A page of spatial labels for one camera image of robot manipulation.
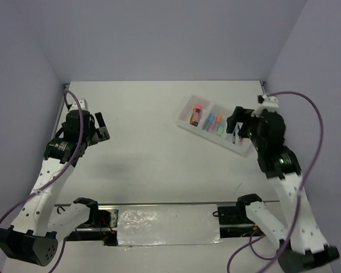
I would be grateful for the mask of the blue pen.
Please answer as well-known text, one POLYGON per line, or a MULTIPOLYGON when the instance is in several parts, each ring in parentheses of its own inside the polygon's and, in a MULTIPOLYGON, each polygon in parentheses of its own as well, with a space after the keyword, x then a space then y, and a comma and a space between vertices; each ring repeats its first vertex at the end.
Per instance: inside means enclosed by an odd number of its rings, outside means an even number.
POLYGON ((236 143, 236 131, 234 130, 232 133, 232 143, 235 144, 236 143))

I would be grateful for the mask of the purple highlighter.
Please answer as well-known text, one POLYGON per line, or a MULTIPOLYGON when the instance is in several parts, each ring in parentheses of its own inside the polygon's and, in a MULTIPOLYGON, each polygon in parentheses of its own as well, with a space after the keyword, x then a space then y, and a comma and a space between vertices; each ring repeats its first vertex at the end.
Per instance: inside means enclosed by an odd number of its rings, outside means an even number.
POLYGON ((216 122, 216 117, 213 118, 209 128, 208 128, 208 132, 213 133, 214 132, 214 126, 215 126, 215 122, 216 122))

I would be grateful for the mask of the blue highlighter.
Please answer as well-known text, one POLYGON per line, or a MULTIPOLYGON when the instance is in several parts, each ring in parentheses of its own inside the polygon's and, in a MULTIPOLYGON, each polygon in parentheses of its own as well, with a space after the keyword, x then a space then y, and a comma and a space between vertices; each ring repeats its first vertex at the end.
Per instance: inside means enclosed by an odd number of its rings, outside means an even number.
POLYGON ((203 124, 203 126, 202 126, 202 129, 203 129, 204 131, 207 131, 207 130, 208 130, 208 128, 209 128, 209 126, 211 125, 211 123, 212 123, 212 121, 213 121, 214 118, 215 118, 215 114, 214 114, 214 113, 210 113, 210 114, 207 116, 207 118, 206 118, 206 120, 205 120, 205 122, 204 122, 204 124, 203 124))

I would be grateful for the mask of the pink-capped small bottle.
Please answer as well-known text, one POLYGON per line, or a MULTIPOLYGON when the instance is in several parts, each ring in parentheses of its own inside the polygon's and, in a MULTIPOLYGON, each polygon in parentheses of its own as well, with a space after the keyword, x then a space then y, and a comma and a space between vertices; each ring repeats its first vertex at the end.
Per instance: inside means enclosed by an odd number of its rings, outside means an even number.
POLYGON ((192 115, 190 117, 190 124, 194 127, 197 127, 202 115, 202 105, 195 104, 193 107, 192 115))

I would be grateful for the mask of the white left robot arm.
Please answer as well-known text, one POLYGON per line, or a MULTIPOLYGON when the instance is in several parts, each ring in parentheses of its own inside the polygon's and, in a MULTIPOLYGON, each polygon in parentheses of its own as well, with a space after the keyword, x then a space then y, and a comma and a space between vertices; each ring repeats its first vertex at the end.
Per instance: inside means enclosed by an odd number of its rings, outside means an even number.
POLYGON ((0 248, 8 258, 45 267, 52 262, 58 244, 80 225, 95 226, 98 203, 79 197, 66 211, 51 218, 59 194, 78 160, 92 145, 110 139, 101 113, 71 110, 48 142, 32 197, 7 228, 0 228, 0 248))

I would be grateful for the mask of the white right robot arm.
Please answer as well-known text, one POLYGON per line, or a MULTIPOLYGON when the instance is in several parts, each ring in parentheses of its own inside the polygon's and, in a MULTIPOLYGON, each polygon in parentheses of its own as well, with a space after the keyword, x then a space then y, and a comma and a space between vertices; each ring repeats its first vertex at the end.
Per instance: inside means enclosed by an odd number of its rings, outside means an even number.
POLYGON ((283 272, 304 272, 339 259, 337 247, 331 246, 321 233, 304 188, 303 174, 295 153, 285 145, 286 126, 276 111, 235 108, 227 119, 226 132, 231 134, 241 123, 238 135, 250 139, 257 151, 262 173, 274 187, 285 224, 282 224, 255 193, 238 197, 236 217, 252 221, 273 243, 276 261, 283 272))

